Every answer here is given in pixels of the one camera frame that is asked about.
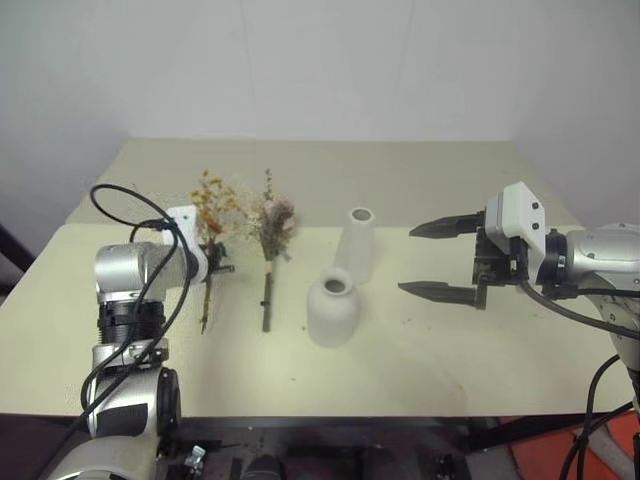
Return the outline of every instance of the white ceramic vase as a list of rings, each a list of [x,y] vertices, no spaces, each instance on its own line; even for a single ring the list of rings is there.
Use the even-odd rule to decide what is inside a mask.
[[[307,331],[323,347],[345,343],[356,326],[360,299],[349,273],[341,268],[326,270],[307,295]]]
[[[368,208],[356,207],[347,213],[336,250],[334,267],[343,268],[356,285],[369,281],[374,258],[375,216]]]

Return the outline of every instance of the table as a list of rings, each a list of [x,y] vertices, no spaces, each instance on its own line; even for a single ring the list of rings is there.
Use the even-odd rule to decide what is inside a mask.
[[[410,227],[471,213],[505,185],[526,181],[550,224],[575,224],[558,197],[504,142],[321,143],[251,140],[131,140],[100,181],[121,183],[163,206],[188,201],[198,175],[259,189],[271,167],[303,227],[291,262],[276,272],[272,332],[261,331],[263,262],[255,245],[229,244],[237,272],[220,277],[210,326],[200,335],[204,286],[169,334],[183,414],[195,417],[422,417],[574,413],[591,375],[613,354],[608,335],[558,317],[515,291],[494,288],[484,312],[429,303],[397,288],[412,280],[470,285],[473,236],[409,238]],[[122,198],[121,215],[143,215]],[[305,297],[331,264],[341,218],[374,210],[374,276],[361,288],[354,337],[326,350],[305,330]],[[72,415],[97,342],[93,260],[126,242],[85,198],[0,308],[0,412]],[[167,311],[178,292],[171,291]],[[569,302],[596,315],[586,301]],[[621,365],[607,373],[596,408],[628,401]]]

